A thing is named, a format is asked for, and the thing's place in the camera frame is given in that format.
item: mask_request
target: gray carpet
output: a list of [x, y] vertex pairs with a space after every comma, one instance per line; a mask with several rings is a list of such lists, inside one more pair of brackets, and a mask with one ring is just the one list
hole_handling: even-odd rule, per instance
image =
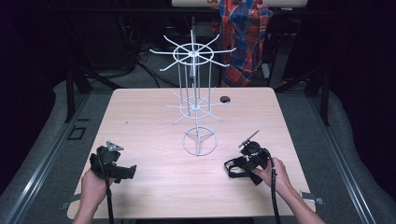
[[[160, 58], [149, 55], [148, 60], [143, 63], [158, 72], [159, 68], [163, 68], [169, 63], [166, 57]], [[277, 64], [278, 67], [280, 66], [276, 70], [277, 73], [281, 74], [279, 69], [281, 69], [282, 61], [284, 64], [286, 59], [287, 57]], [[171, 70], [162, 75], [177, 82], [177, 77], [172, 74], [174, 72]], [[212, 86], [217, 85], [217, 80], [218, 77], [214, 75]], [[131, 74], [112, 79], [112, 81], [127, 88], [157, 87], [154, 79], [139, 66]], [[75, 191], [111, 95], [111, 90], [102, 83], [93, 79], [90, 82], [93, 86], [92, 94], [80, 95], [76, 91], [78, 112], [69, 125], [64, 124], [66, 118], [65, 84], [61, 83], [54, 89], [57, 93], [57, 101], [49, 121], [23, 166], [0, 198], [0, 210], [2, 211], [0, 223], [7, 221], [11, 223], [71, 222], [66, 216], [66, 210], [60, 209], [60, 206], [61, 203], [67, 202]], [[280, 79], [274, 83], [274, 85], [279, 85]], [[161, 87], [167, 87], [161, 81], [159, 84]], [[262, 85], [262, 80], [258, 79], [252, 85]], [[367, 223], [363, 221], [357, 210], [357, 205], [351, 199], [346, 181], [332, 154], [332, 145], [325, 132], [327, 130], [333, 134], [345, 156], [347, 165], [361, 188], [361, 194], [364, 196], [376, 223], [391, 223], [396, 220], [395, 202], [374, 182], [370, 173], [361, 163], [353, 145], [347, 116], [336, 96], [331, 94], [330, 128], [323, 128], [321, 120], [318, 119], [318, 111], [313, 106], [316, 103], [315, 99], [305, 98], [298, 90], [280, 93], [277, 97], [308, 185], [313, 193], [325, 200], [325, 204], [317, 205], [318, 214], [327, 223]], [[85, 131], [81, 139], [73, 140], [73, 138], [80, 137], [82, 130]], [[16, 206], [20, 204], [21, 196], [26, 194], [24, 189], [35, 176], [36, 168], [39, 168], [43, 159], [54, 147], [59, 148], [59, 152], [51, 155], [53, 163], [49, 165], [49, 171], [43, 175], [44, 181], [37, 184], [38, 191], [32, 191], [33, 194], [29, 194], [32, 201], [27, 201], [22, 207]], [[18, 217], [11, 218], [10, 215], [15, 213], [18, 214]], [[296, 223], [294, 217], [282, 217], [281, 220], [283, 223]], [[117, 220], [117, 223], [129, 223], [129, 221]], [[94, 223], [107, 223], [107, 220], [95, 220]], [[275, 219], [273, 217], [256, 217], [255, 223], [275, 223]]]

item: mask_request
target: person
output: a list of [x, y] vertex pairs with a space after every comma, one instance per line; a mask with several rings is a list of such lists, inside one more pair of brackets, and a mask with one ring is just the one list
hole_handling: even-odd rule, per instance
[[[296, 217], [298, 223], [325, 223], [311, 208], [304, 202], [300, 194], [290, 183], [286, 167], [283, 161], [278, 158], [273, 158], [276, 168], [276, 192], [286, 202]], [[252, 172], [258, 175], [264, 183], [271, 187], [271, 164], [267, 165], [265, 170], [254, 169]], [[81, 179], [81, 199], [76, 212], [73, 224], [88, 224], [92, 223], [93, 216], [106, 197], [106, 183], [105, 180], [96, 176], [90, 169]]]

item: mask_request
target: plaid shirt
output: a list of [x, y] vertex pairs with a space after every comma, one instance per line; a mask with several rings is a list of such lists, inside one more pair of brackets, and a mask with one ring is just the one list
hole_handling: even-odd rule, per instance
[[221, 0], [220, 46], [236, 48], [224, 55], [226, 68], [222, 87], [245, 87], [254, 71], [262, 65], [262, 44], [273, 13], [261, 0]]

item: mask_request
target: white wire display rack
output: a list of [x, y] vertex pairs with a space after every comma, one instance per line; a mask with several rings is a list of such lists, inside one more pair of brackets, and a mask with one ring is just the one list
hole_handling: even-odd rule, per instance
[[[220, 118], [211, 114], [212, 106], [224, 105], [228, 103], [211, 103], [210, 96], [215, 90], [215, 88], [211, 88], [210, 83], [212, 76], [212, 63], [215, 63], [222, 67], [229, 66], [228, 64], [218, 63], [214, 61], [214, 57], [216, 54], [232, 52], [234, 51], [234, 49], [214, 51], [212, 48], [210, 48], [209, 46], [219, 38], [218, 35], [207, 44], [196, 43], [193, 37], [194, 33], [193, 31], [191, 31], [191, 42], [179, 45], [164, 36], [164, 38], [168, 42], [176, 46], [174, 51], [161, 52], [152, 49], [150, 51], [155, 54], [173, 55], [175, 61], [169, 64], [167, 67], [160, 69], [160, 71], [166, 71], [177, 64], [180, 88], [178, 93], [173, 91], [173, 94], [180, 99], [180, 104], [165, 106], [170, 108], [177, 108], [180, 110], [182, 116], [181, 118], [176, 120], [174, 124], [180, 122], [182, 119], [195, 120], [195, 126], [184, 133], [182, 144], [183, 147], [190, 154], [195, 156], [204, 156], [215, 150], [218, 144], [218, 138], [216, 137], [215, 132], [205, 126], [199, 125], [198, 121], [199, 119], [203, 119], [206, 116], [210, 116], [214, 119], [220, 120]], [[201, 66], [207, 63], [209, 64], [207, 86], [208, 92], [201, 93]], [[183, 77], [185, 80], [185, 83], [183, 83], [185, 88], [182, 88]], [[202, 143], [204, 142], [204, 140], [206, 140], [206, 142], [210, 142], [210, 147], [208, 147], [207, 144], [205, 145], [205, 147], [203, 147]]]

